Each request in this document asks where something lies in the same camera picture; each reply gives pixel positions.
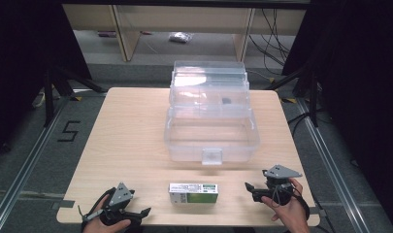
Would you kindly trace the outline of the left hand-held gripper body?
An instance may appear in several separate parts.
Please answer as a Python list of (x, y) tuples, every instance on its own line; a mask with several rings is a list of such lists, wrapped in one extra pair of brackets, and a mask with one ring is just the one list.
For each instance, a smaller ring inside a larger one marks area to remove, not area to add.
[(122, 221), (123, 217), (130, 216), (125, 208), (133, 198), (133, 194), (134, 190), (129, 190), (124, 183), (105, 191), (91, 210), (82, 215), (82, 225), (86, 226), (95, 217), (99, 217), (106, 225)]

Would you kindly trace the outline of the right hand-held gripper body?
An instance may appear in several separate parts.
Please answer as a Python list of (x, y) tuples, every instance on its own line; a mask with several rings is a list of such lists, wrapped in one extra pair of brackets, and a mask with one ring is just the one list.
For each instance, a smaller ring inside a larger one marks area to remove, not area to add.
[(278, 205), (286, 205), (293, 195), (293, 184), (290, 178), (300, 178), (301, 173), (282, 165), (275, 165), (262, 171), (266, 180), (265, 196), (271, 198)]

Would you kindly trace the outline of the small green and white box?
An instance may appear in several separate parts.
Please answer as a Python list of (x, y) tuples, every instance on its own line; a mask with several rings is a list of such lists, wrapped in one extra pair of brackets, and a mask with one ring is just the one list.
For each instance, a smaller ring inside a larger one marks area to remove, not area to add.
[(169, 194), (174, 204), (210, 204), (218, 197), (215, 183), (170, 183)]

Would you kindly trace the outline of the clear plastic storage box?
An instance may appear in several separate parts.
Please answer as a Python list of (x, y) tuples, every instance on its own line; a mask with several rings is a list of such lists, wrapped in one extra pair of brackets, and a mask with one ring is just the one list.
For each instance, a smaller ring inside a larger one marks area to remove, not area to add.
[(169, 103), (164, 142), (174, 161), (245, 162), (260, 145), (242, 62), (177, 61)]

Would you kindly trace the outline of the person's left hand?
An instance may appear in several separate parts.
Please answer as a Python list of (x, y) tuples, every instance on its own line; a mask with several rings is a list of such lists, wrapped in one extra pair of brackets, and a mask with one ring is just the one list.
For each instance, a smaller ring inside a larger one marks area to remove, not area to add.
[(86, 224), (82, 233), (120, 233), (130, 224), (131, 220), (125, 219), (113, 225), (106, 225), (99, 217), (95, 217)]

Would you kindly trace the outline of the person's right hand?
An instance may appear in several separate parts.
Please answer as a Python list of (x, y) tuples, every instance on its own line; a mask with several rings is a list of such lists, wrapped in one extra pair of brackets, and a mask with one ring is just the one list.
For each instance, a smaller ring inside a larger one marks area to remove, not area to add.
[(306, 211), (296, 197), (292, 197), (284, 206), (276, 206), (272, 199), (266, 196), (262, 196), (261, 200), (274, 211), (271, 221), (280, 220), (290, 233), (311, 233)]

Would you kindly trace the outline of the black metal stand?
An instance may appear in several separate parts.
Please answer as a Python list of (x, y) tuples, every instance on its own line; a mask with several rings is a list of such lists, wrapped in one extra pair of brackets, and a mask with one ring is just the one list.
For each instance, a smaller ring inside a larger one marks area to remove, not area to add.
[(45, 126), (48, 126), (54, 117), (53, 106), (53, 88), (58, 91), (60, 96), (70, 97), (74, 94), (73, 88), (69, 84), (69, 80), (76, 81), (89, 89), (105, 93), (107, 89), (94, 83), (91, 79), (83, 78), (74, 72), (66, 70), (60, 66), (52, 66), (47, 69), (44, 77), (44, 91), (45, 91), (45, 106), (46, 106), (46, 120)]
[(303, 97), (307, 92), (310, 94), (310, 109), (306, 112), (306, 116), (311, 119), (314, 127), (318, 126), (316, 119), (316, 101), (317, 101), (317, 77), (315, 71), (310, 64), (306, 64), (294, 71), (290, 75), (285, 76), (279, 82), (272, 83), (265, 87), (265, 90), (276, 90), (277, 88), (297, 79), (292, 93), (295, 97)]

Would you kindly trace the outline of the black curtain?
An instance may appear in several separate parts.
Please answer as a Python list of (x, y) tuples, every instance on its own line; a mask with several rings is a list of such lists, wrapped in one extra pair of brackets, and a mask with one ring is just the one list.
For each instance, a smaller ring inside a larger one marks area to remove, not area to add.
[(310, 58), (338, 19), (319, 71), (328, 112), (393, 225), (393, 0), (310, 0), (283, 68)]
[(0, 150), (56, 67), (91, 78), (62, 4), (0, 0)]

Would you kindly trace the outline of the small grey object on shelf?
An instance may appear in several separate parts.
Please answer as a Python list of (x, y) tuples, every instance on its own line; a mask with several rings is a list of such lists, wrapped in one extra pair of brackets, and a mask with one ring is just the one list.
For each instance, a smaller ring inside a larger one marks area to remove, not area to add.
[(174, 43), (186, 44), (193, 38), (192, 33), (188, 32), (171, 32), (169, 34), (169, 41)]

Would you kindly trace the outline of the light wooden shelf unit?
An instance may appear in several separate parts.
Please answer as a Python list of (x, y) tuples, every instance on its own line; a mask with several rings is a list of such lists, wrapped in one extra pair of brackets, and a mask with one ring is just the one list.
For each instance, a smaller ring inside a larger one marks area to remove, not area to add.
[(224, 33), (233, 36), (236, 57), (246, 57), (250, 34), (295, 36), (303, 10), (236, 9), (208, 7), (156, 7), (65, 4), (64, 12), (74, 30), (113, 31), (122, 59), (129, 61), (142, 31)]

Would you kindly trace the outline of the aluminium floor rail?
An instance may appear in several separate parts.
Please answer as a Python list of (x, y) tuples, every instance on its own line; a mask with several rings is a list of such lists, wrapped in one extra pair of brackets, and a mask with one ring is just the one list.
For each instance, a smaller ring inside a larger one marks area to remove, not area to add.
[(30, 177), (34, 167), (36, 166), (43, 149), (49, 140), (52, 131), (57, 124), (63, 109), (70, 102), (69, 97), (61, 97), (57, 101), (57, 105), (53, 111), (53, 117), (50, 122), (43, 128), (40, 133), (35, 145), (27, 155), (23, 162), (20, 170), (18, 171), (14, 181), (10, 185), (9, 189), (5, 192), (3, 199), (0, 202), (0, 231), (3, 228), (9, 214), (11, 213), (18, 196), (20, 195), (24, 185)]
[(351, 194), (338, 165), (334, 161), (334, 158), (320, 133), (320, 130), (315, 125), (316, 117), (311, 116), (311, 109), (307, 106), (306, 101), (303, 98), (298, 99), (298, 107), (302, 114), (307, 115), (306, 126), (355, 232), (371, 233), (355, 198)]

